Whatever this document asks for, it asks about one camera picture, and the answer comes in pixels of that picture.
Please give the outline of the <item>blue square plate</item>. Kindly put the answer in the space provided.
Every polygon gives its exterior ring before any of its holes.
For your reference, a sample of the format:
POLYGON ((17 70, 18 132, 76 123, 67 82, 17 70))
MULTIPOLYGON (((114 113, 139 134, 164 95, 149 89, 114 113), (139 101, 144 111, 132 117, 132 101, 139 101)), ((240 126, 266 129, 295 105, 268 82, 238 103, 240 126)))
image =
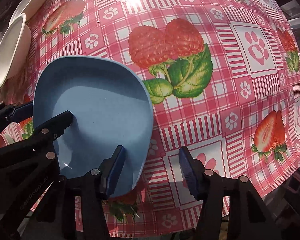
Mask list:
POLYGON ((125 65, 99 57, 64 56, 38 79, 33 125, 70 111, 74 120, 55 142, 61 174, 83 176, 112 156, 119 145, 126 158, 113 196, 136 187, 153 130, 153 107, 139 77, 125 65))

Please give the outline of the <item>white paper bowl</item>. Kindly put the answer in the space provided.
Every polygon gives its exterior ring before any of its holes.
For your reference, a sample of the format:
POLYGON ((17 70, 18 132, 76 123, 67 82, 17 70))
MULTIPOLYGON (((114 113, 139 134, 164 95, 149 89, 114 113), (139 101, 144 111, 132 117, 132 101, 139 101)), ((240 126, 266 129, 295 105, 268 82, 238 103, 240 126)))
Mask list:
POLYGON ((26 25, 26 14, 20 14, 7 28, 0 42, 0 89, 16 76, 29 53, 31 31, 26 25))
POLYGON ((26 15, 26 21, 30 20, 46 0, 21 0, 11 16, 8 26, 21 14, 26 15))

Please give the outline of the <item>pink strawberry tablecloth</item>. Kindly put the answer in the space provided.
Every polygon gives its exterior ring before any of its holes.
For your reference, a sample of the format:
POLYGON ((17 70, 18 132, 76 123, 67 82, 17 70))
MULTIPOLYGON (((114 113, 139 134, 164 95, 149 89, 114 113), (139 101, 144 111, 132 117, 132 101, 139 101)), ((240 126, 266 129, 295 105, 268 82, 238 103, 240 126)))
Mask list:
POLYGON ((300 166, 300 53, 275 0, 40 0, 25 25, 27 60, 0 99, 85 73, 104 83, 102 58, 136 74, 152 113, 144 151, 125 166, 130 206, 106 204, 111 236, 146 237, 193 228, 201 203, 189 193, 178 150, 186 146, 221 176, 247 176, 261 196, 300 166))

